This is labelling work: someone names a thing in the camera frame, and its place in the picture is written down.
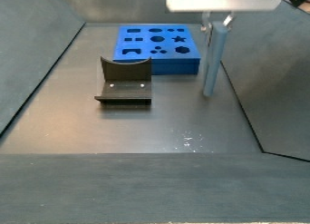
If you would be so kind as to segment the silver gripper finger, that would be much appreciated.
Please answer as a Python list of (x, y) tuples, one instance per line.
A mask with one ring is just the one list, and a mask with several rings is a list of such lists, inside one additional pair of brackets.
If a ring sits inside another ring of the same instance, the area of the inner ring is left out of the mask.
[(234, 19), (235, 19), (235, 13), (231, 12), (231, 13), (227, 15), (227, 17), (226, 17), (226, 19), (224, 19), (224, 21), (223, 21), (224, 27), (228, 27), (228, 26), (231, 25)]
[(203, 12), (202, 13), (202, 23), (200, 23), (200, 30), (203, 32), (208, 32), (211, 30), (211, 21), (210, 21), (210, 17), (211, 17), (211, 12)]

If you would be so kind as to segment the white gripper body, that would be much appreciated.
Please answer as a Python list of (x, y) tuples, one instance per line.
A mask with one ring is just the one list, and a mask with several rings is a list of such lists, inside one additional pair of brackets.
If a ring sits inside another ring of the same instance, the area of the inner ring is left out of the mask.
[(268, 11), (280, 0), (166, 0), (172, 12)]

